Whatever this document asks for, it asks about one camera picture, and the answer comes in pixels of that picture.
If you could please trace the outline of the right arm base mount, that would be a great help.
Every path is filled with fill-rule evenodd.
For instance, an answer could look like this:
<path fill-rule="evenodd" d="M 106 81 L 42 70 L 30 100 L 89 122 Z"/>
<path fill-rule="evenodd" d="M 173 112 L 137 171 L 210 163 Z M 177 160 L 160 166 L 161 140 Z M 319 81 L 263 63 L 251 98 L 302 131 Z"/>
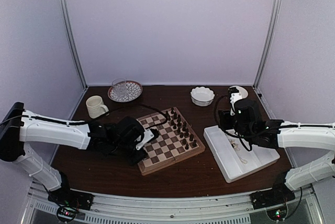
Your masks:
<path fill-rule="evenodd" d="M 284 222 L 285 220 L 290 218 L 297 211 L 302 200 L 303 188 L 300 187 L 300 197 L 298 204 L 294 210 L 289 212 L 287 203 L 290 200 L 295 199 L 295 193 L 293 190 L 289 189 L 285 185 L 286 174 L 287 172 L 278 175 L 271 189 L 267 189 L 264 191 L 256 191 L 250 194 L 250 199 L 254 210 L 273 207 L 279 204 L 282 204 L 284 206 L 284 208 L 272 208 L 266 211 L 267 216 L 272 221 Z"/>

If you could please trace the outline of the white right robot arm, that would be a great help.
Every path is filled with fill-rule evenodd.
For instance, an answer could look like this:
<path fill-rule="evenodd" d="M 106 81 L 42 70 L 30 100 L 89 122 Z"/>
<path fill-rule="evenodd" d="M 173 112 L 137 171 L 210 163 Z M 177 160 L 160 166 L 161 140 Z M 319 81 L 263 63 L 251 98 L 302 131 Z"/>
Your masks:
<path fill-rule="evenodd" d="M 219 128 L 231 137 L 245 140 L 250 147 L 267 149 L 309 148 L 327 153 L 303 166 L 280 174 L 268 198 L 279 204 L 307 184 L 334 176 L 334 124 L 302 124 L 282 119 L 263 120 L 257 102 L 241 99 L 229 110 L 214 110 Z"/>

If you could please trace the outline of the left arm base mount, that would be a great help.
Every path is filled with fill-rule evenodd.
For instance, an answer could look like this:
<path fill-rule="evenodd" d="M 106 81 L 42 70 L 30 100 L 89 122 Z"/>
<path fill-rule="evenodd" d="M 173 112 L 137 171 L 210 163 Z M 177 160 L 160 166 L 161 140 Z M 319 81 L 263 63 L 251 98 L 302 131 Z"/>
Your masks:
<path fill-rule="evenodd" d="M 49 191 L 48 200 L 58 205 L 56 217 L 63 223 L 73 221 L 80 210 L 90 210 L 94 195 L 91 193 L 79 192 L 70 189 L 67 176 L 60 172 L 61 187 L 54 191 Z"/>

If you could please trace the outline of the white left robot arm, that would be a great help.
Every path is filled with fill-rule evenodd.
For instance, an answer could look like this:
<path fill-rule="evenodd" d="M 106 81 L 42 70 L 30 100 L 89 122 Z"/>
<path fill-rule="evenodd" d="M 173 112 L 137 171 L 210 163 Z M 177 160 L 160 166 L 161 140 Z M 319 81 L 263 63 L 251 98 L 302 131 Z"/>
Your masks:
<path fill-rule="evenodd" d="M 156 138 L 154 131 L 144 128 L 132 117 L 114 124 L 97 120 L 68 121 L 44 117 L 13 104 L 1 122 L 1 160 L 21 165 L 29 176 L 43 184 L 64 205 L 75 201 L 66 176 L 48 165 L 30 146 L 30 142 L 66 145 L 110 155 L 120 150 L 137 164 L 147 153 L 144 145 Z"/>

